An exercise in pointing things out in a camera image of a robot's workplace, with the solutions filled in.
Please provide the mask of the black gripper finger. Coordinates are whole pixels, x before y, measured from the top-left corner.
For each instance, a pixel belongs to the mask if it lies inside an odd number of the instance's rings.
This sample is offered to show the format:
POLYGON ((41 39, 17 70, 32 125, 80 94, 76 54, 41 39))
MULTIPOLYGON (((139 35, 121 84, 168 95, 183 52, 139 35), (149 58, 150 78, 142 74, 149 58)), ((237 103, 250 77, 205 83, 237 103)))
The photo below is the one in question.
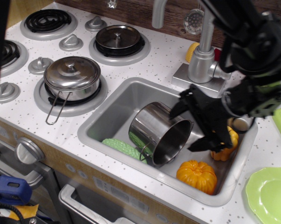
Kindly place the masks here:
POLYGON ((221 142, 209 139, 207 137, 200 138, 192 143, 187 149, 191 152, 213 151, 220 152, 224 148, 224 144, 221 142))
POLYGON ((179 99, 179 101, 173 106, 170 111, 169 118, 174 119, 184 112, 189 111, 188 103, 185 99, 179 99))

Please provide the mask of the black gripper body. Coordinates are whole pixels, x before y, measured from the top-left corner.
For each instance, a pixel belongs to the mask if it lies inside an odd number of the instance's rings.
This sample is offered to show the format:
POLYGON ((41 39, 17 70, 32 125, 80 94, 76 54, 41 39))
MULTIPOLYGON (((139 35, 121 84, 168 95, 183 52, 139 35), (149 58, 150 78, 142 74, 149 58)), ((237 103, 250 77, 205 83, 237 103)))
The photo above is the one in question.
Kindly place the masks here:
POLYGON ((226 112, 221 99, 209 97, 193 84, 180 93, 180 98, 187 101, 189 112, 203 132, 203 137, 221 142, 224 148, 233 146, 227 130, 227 120, 231 115, 226 112))

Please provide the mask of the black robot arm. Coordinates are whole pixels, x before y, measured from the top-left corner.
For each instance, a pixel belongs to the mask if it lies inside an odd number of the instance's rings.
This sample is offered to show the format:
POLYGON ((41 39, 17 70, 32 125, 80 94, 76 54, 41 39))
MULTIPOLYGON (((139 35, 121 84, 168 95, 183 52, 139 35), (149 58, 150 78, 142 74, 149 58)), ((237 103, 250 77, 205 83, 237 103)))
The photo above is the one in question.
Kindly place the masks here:
POLYGON ((281 22, 257 12, 249 0, 205 0, 214 25, 225 34, 219 66, 239 71, 241 83, 221 98, 211 98, 198 86, 180 93, 170 118, 189 111, 204 137, 189 147, 192 152, 231 148, 227 122, 233 117, 266 117, 281 104, 281 22))

